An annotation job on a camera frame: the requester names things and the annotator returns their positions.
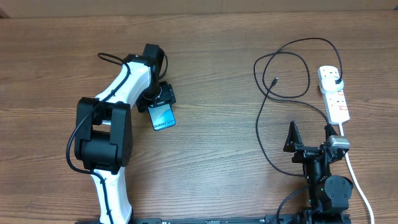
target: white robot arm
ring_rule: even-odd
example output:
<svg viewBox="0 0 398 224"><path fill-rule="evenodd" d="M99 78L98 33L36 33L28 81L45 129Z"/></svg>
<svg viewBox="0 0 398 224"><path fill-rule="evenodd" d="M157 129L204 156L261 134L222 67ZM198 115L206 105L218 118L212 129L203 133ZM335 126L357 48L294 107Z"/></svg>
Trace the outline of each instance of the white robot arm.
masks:
<svg viewBox="0 0 398 224"><path fill-rule="evenodd" d="M175 103L171 85L159 83L163 57L159 46L147 44L143 55L128 55L123 60L120 74L104 92L79 101L76 126L81 127L75 136L75 156L90 170L101 206L99 220L90 223L128 224L133 220L124 175L132 152L131 108L136 103L139 112L146 112ZM111 131L93 130L92 125L100 124L110 125Z"/></svg>

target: white cable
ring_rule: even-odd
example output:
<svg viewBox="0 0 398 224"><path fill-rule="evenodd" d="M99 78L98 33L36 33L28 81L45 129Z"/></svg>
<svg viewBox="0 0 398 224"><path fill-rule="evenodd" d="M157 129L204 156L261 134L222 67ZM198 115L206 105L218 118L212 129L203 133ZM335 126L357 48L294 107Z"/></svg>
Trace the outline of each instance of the white cable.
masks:
<svg viewBox="0 0 398 224"><path fill-rule="evenodd" d="M341 135L341 136L344 136L343 125L342 125L341 123L339 123L339 124L338 124L338 127L339 127L339 129L340 129L340 135ZM366 199L366 196L365 196L365 194L363 193L361 187L359 186L358 181L356 180L353 167L351 166L351 162L349 161L348 152L346 153L345 157L346 157L346 161L347 161L347 166L348 166L349 172L351 173L351 176L353 177L355 186L356 186L356 188L358 189L359 194L361 195L363 201L364 201L365 204L366 204L366 207L367 207L368 210L369 210L369 214L370 214L370 216L371 216L371 224L374 224L373 210L372 210L371 205L369 204L368 200Z"/></svg>

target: white power strip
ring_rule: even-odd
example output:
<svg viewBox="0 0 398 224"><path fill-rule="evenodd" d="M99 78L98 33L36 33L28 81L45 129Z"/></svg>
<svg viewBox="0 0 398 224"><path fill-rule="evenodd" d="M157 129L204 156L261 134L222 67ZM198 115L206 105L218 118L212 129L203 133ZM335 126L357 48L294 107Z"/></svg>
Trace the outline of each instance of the white power strip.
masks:
<svg viewBox="0 0 398 224"><path fill-rule="evenodd" d="M349 120L347 102L343 92L344 83L335 84L339 79L338 69L333 66L322 66L318 69L319 87L325 103L330 124L344 123Z"/></svg>
<svg viewBox="0 0 398 224"><path fill-rule="evenodd" d="M339 77L338 69L333 66L326 65L318 69L319 87L322 92L323 102L325 103L328 121L330 124L338 124L340 128L340 135L344 136L342 124L349 120L349 113L343 92L344 83L343 81L341 81L339 84L335 83L335 80L339 79ZM351 166L351 162L349 161L348 153L345 154L345 158L355 186L369 210L371 224L374 224L374 215L371 205L369 204L365 194L358 184L358 181L356 180L354 170Z"/></svg>

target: wire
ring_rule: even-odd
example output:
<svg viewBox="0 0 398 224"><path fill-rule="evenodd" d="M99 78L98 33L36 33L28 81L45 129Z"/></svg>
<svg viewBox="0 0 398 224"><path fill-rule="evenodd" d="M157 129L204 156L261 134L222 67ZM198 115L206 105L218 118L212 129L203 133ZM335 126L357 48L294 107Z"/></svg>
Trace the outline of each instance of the wire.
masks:
<svg viewBox="0 0 398 224"><path fill-rule="evenodd" d="M341 123L339 123L339 124L338 124L338 127L339 127L339 129L340 129L340 135L341 135L341 136L344 136L343 125L342 125ZM356 180L356 176L355 176L353 167L351 166L351 162L349 161L348 152L345 154L345 158L346 158L346 162L347 162L347 166L348 166L349 172L350 172L351 176L353 177L355 186L356 186L356 188L358 189L359 194L361 195L363 201L364 201L365 204L366 204L366 207L367 207L368 210L369 210L369 215L370 215L370 217L371 217L371 224L374 224L373 210L372 210L371 205L370 205L370 203L368 202L368 200L367 200L365 194L363 193L361 187L359 186L358 181Z"/></svg>
<svg viewBox="0 0 398 224"><path fill-rule="evenodd" d="M164 68L164 71L163 71L162 75L159 76L159 80L161 80L162 78L165 77L166 72L167 72L167 68L169 67L169 60L167 59L167 55L166 55L166 53L164 53L164 52L163 52L163 54L164 54L164 59L166 59L166 67ZM104 57L103 57L103 56L111 57L111 58L114 58L114 59L116 59L116 60L122 61L122 60L121 60L119 57L117 57L117 56L114 56L114 55L111 55L111 54L107 54L107 53L98 53L97 56L98 56L100 59L105 60L105 61L107 61L107 62L111 62L111 63L114 63L114 64L116 64L116 65L120 65L120 66L122 65L122 63L115 62L115 61L113 61L113 60L110 60L110 59L107 59L107 58L104 58Z"/></svg>
<svg viewBox="0 0 398 224"><path fill-rule="evenodd" d="M268 90L268 91L270 90L270 89L268 89L268 87L267 87L267 85L266 85L266 82L265 82L265 79L264 79L264 78L265 78L265 76L266 76L266 70L267 70L267 68L268 68L268 65L271 63L271 60L272 60L284 47L288 46L289 44L293 44L293 43L300 42L300 41L304 41L304 40L323 40L323 41L325 41L325 42L328 42L328 43L333 47L333 49L335 50L335 52L336 52L336 54L337 54L338 62L339 62L339 64L340 64L340 78L339 78L338 80L336 80L336 84L339 84L339 83L341 82L341 80L342 80L342 78L343 78L343 66L342 66L342 63L341 63L340 54L338 53L336 47L335 47L329 40L326 40L326 39L324 39L324 38L310 37L310 38L304 38L304 39L299 39L299 40L293 40L293 41L291 41L291 42L289 42L289 43L283 45L280 49L278 49L276 52L274 52L274 53L272 54L272 57L268 60L267 65L266 65L266 67L264 68L264 72L262 73L262 84L264 85L264 87L266 88L266 90ZM304 94L306 94L306 92L308 91L308 88L309 88L309 87L310 87L310 74L308 73L308 87L307 87L307 89L305 90L304 93L302 93L302 94L300 94L300 95L297 95L297 96L282 96L282 95L278 95L278 94L274 93L273 91L270 91L270 93L273 94L273 95L275 95L275 96L278 96L278 97L280 97L280 98L298 98L298 97L303 96Z"/></svg>
<svg viewBox="0 0 398 224"><path fill-rule="evenodd" d="M285 200L279 205L278 210L276 211L276 223L277 223L277 224L280 224L280 221L279 221L279 213L280 213L280 210L282 209L282 207L284 206L284 204L285 204L289 199L291 199L291 198L294 197L295 195L297 195L297 194L303 192L304 190L307 190L307 189L308 189L309 187L311 187L311 186L312 186L311 184L307 184L307 185L306 185L305 187L303 187L302 189L296 190L295 192L293 192L293 193L291 193L289 196L287 196L287 198L285 198Z"/></svg>
<svg viewBox="0 0 398 224"><path fill-rule="evenodd" d="M166 59L166 67L164 68L163 74L159 77L159 80L161 80L167 72L167 67L169 67L169 60L167 59L166 53L164 53L164 59Z"/></svg>
<svg viewBox="0 0 398 224"><path fill-rule="evenodd" d="M264 56L262 56L262 57L259 57L259 58L254 62L254 65L253 65L254 80L256 81L256 85L257 85L258 89L259 89L259 90L261 91L261 93L265 96L264 101L262 102L262 105L261 105L261 108L260 108L260 112L259 112L259 114L258 114L258 116L257 116L257 120L256 120L256 134L257 134L257 139L258 139L258 141L259 141L259 145L260 145L260 147L261 147L262 152L264 153L264 155L265 155L265 157L266 157L268 163L269 163L275 170L277 170L277 171L279 171L279 172L281 172L281 173L283 173L283 174L286 174L286 175L291 175L291 176L296 176L296 177L303 177L303 176L304 176L303 174L292 174L292 173L289 173L289 172L286 172L286 171L282 171L282 170L280 170L278 167L276 167L276 166L271 162L271 160L268 158L267 153L266 153L266 151L265 151L265 149L264 149L264 146L262 145L262 142L261 142L260 137L259 137L258 121L259 121L259 117L260 117L261 111L262 111L262 109L263 109L263 107L264 107L264 103L266 102L266 99L267 99L267 98L270 98L270 99L273 100L273 101L278 101L278 102L283 102L283 103L286 103L286 102L288 102L288 103L300 103L300 104L302 104L302 105L308 106L308 107L312 108L313 110L319 112L319 113L323 116L323 118L325 119L326 124L329 124L329 121L328 121L328 118L326 117L326 114L325 114L324 112L322 112L320 109L318 109L318 108L312 106L312 105L309 104L309 103L302 102L302 101L297 101L297 100L278 99L278 98L273 98L273 97L269 96L269 93L271 93L271 94L274 94L275 96L278 96L278 97L281 97L281 98L298 98L298 97L301 97L301 96L303 96L304 94L307 93L308 89L310 88L310 84L311 84L310 70L308 69L308 65L307 65L307 63L305 62L304 58L302 58L300 55L298 55L298 54L296 54L296 53L293 53L293 52L281 52L280 50L281 50L281 49L279 49L277 52L274 52L274 53L267 54L267 55L264 55ZM264 72L263 72L263 79L262 79L262 80L263 80L264 87L267 89L267 93L266 93L264 90L262 90L262 88L261 88L261 86L260 86L260 84L259 84L259 82L258 82L258 80L257 80L257 76L256 76L256 65L257 65L258 61L260 61L261 59L266 58L266 57L269 57L269 56L271 56L271 55L272 55L272 58L273 58L273 57L275 57L275 55L277 55L277 54L289 54L289 55L294 55L294 56L298 57L298 58L303 62L304 66L305 66L305 69L306 69L306 71L307 71L307 76L308 76L308 84L307 84L307 87L306 87L306 89L305 89L305 91L304 91L303 93L301 93L301 94L299 94L299 95L297 95L297 96L282 96L282 95L277 95L276 93L272 92L272 91L271 91L271 87L268 88L268 87L264 84L264 75L265 75L265 72L266 72L267 67L264 69Z"/></svg>
<svg viewBox="0 0 398 224"><path fill-rule="evenodd" d="M102 55L114 58L116 60L119 60L121 63L118 63L118 62L112 61L110 59L104 58L104 57L102 57ZM99 178L100 183L102 184L102 187L103 187L103 191L104 191L104 201L105 201L105 207L106 207L106 214L109 216L110 223L113 224L111 210L109 209L108 194L106 193L106 185L105 185L105 180L103 179L103 177L100 174L94 172L93 170L82 170L82 169L79 169L79 168L75 167L72 164L71 160L70 160L70 148L72 146L73 139L76 137L76 134L77 134L78 130L80 129L80 127L88 119L89 116L91 116L104 102L106 102L108 99L110 99L123 86L123 84L129 78L129 75L131 74L130 66L123 59L121 59L121 58L119 58L117 56L114 56L114 55L106 54L106 53L98 53L97 56L100 59L103 59L103 60L105 60L107 62L115 63L116 65L125 65L127 67L127 74L123 78L123 80L117 85L117 87L115 89L113 89L108 96L103 98L97 105L95 105L93 107L93 109L82 119L82 121L80 121L80 123L75 128L75 130L73 130L73 132L72 132L72 134L71 134L71 136L69 138L68 144L67 144L66 158L67 158L68 165L69 165L69 167L72 170L74 170L76 172L79 172L79 173L82 173L82 174L95 175L96 177Z"/></svg>
<svg viewBox="0 0 398 224"><path fill-rule="evenodd" d="M323 161L324 162L324 165L323 165L323 176L329 176L330 172L328 171L328 164L329 163L328 163L328 149L327 149L327 147L325 148L323 153L324 153L324 156L325 156L325 158L324 158L325 161Z"/></svg>
<svg viewBox="0 0 398 224"><path fill-rule="evenodd" d="M271 89L271 88L276 84L276 81L275 81L275 80L278 80L278 78L276 77L276 78L274 79L274 81L272 82L272 84L271 84L271 86L269 87L269 89ZM259 112L259 114L258 114L258 116L257 116L257 120L256 120L256 134L257 134L257 139L258 139L258 141L259 141L261 150L262 150L262 152L264 153L264 156L266 157L266 159L267 159L267 161L269 162L269 164L270 164L275 170L277 170L277 171L279 171L279 172L281 172L281 173L283 173L283 174L286 174L286 175L291 175L291 176L296 176L296 177L303 177L304 174L291 174L291 173L289 173L289 172L283 171L283 170L279 169L278 167L276 167L276 166L271 162L271 160L268 158L267 153L266 153L264 147L262 146L262 142L261 142L260 135L259 135L259 118L260 118L260 115L261 115L261 111L262 111L262 109L263 109L263 107L264 107L264 103L265 103L266 100L267 100L268 94L269 94L269 91L266 93L266 97L264 98L264 101L262 102L262 105L261 105L261 108L260 108L260 112Z"/></svg>

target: wooden table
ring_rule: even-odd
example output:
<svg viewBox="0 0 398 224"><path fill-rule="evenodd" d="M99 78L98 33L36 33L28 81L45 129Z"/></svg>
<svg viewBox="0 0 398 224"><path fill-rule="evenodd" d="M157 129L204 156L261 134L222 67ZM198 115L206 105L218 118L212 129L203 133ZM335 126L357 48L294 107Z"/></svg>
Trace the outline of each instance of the wooden table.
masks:
<svg viewBox="0 0 398 224"><path fill-rule="evenodd" d="M120 68L98 59L98 52L125 57L142 53L145 43L160 45L169 56L165 79L177 97L177 125L155 132L148 114L132 110L134 149L126 182L135 216L275 213L305 180L278 173L260 150L254 124L263 95L252 66L261 55L305 37L327 38L340 51L351 161L376 221L396 223L397 11L0 20L0 223L73 223L99 216L91 177L72 171L65 161L76 104L102 92L119 74ZM308 41L287 50L300 54L311 71L312 85L301 100L323 109L317 69L338 66L333 49ZM305 89L305 67L297 58L277 56L266 82L275 76L277 93ZM266 103L260 119L263 144L278 167L300 173L292 154L282 152L291 120L308 146L323 141L325 122L305 106ZM345 161L331 167L332 173L351 178ZM282 213L306 205L303 194ZM368 221L357 190L347 213L353 223Z"/></svg>

